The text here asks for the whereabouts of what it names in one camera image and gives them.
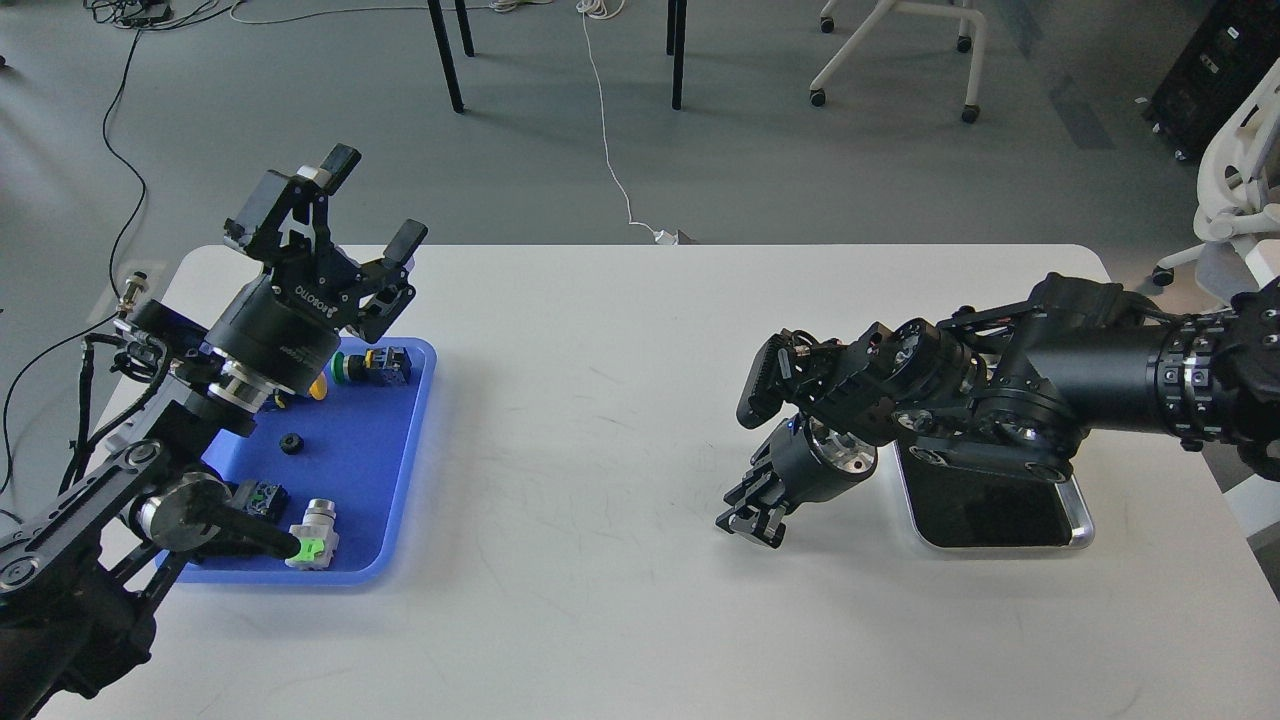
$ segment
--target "black robotic arm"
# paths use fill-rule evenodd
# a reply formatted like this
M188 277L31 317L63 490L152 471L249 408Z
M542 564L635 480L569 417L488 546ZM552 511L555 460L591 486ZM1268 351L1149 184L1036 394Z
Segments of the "black robotic arm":
M771 337L737 407L755 428L792 404L716 521L777 547L782 518L870 477L899 442L936 466L1033 483L1071 477L1092 428L1235 445L1280 479L1280 281L1222 313L1171 316L1115 283L1051 273L1024 302L858 341Z
M145 278L131 278L115 336L87 338L86 348L120 348L118 364L146 375L147 387L77 443L58 498L0 536L0 719L29 717L58 691L93 697L146 662L156 606L219 529L279 559L298 552L293 536L230 509L227 486L201 456L224 429L248 436L273 392L305 391L338 347L338 329L374 342L412 299L407 264L426 236L421 223L406 220L384 256L365 264L329 240L328 199L358 160L339 145L319 169L266 174L225 237L262 273L212 328L155 301L137 304ZM100 441L109 457L86 473ZM101 533L116 519L140 543L106 568ZM143 589L127 589L161 551L169 555Z

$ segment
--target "plastic tray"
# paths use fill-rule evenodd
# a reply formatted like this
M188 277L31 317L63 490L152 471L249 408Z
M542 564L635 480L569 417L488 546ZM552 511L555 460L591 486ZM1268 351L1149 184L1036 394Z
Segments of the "plastic tray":
M435 348L402 337L384 337L372 346L343 338L339 346L348 355L388 346L408 351L412 372L407 386L339 386L325 368L329 395L323 401L264 410L255 418L257 429L250 437L223 432L205 452L205 461L228 482L283 484L289 492L280 520L283 530L302 521L311 498L334 501L339 542L329 568L297 570L266 556L209 557L187 565L179 582L356 585L387 566L412 478ZM301 452L280 451L280 438L287 433L302 436Z

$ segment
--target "chair caster wheel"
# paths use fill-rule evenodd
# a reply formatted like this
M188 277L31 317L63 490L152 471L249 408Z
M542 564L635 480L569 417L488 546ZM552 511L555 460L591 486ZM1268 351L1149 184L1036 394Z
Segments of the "chair caster wheel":
M1151 282L1156 287L1169 287L1174 282L1174 272L1156 265L1156 269L1151 272Z

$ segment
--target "office chair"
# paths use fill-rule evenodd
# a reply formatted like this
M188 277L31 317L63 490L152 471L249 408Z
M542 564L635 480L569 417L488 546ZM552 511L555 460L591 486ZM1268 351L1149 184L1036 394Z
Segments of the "office chair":
M836 20L831 15L836 8L836 3L838 0L827 0L827 5L822 9L818 18L822 32L836 29ZM831 76L844 64L845 59L849 58L849 54L858 47L863 38L870 33L872 28L891 12L938 18L959 18L960 37L956 40L956 50L960 53L973 51L973 58L969 61L969 90L965 92L964 110L960 113L960 119L966 123L977 122L978 114L982 111L978 108L978 85L982 82L982 63L987 55L987 18L978 10L974 10L972 5L973 0L947 0L946 5L911 3L908 0L876 0L876 6L872 8L870 15L863 20L863 24L858 26L858 29L845 41L845 45L827 63L827 67L809 83L809 102L814 108L822 108L827 104L827 92L822 86L831 79Z
M1151 281L1157 286L1174 282L1174 269L1189 263L1196 263L1197 284L1224 301L1270 279L1262 277L1262 265L1240 259L1257 255L1262 241L1280 238L1277 94L1280 61L1210 141L1196 177L1199 206L1193 227L1202 242L1156 263Z

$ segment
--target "black table leg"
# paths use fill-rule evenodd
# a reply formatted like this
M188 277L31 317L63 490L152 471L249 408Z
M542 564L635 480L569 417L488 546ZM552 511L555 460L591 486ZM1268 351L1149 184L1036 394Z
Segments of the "black table leg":
M685 91L685 9L689 6L689 0L668 0L676 5L676 23L675 23L675 50L676 50L676 69L673 70L671 79L671 109L678 110L681 96Z
M467 58L475 58L476 49L471 45L471 20L467 19L466 0L453 0L453 6L458 12L458 29L462 31L462 51Z
M667 54L676 54L676 0L667 0Z
M462 91L458 90L458 73L453 68L453 50L449 49L449 36L444 32L444 13L440 10L440 0L426 0L428 12L431 13L431 29L435 31L435 45L440 49L440 65L444 67L444 83L449 86L449 101L453 102L453 111L462 111Z

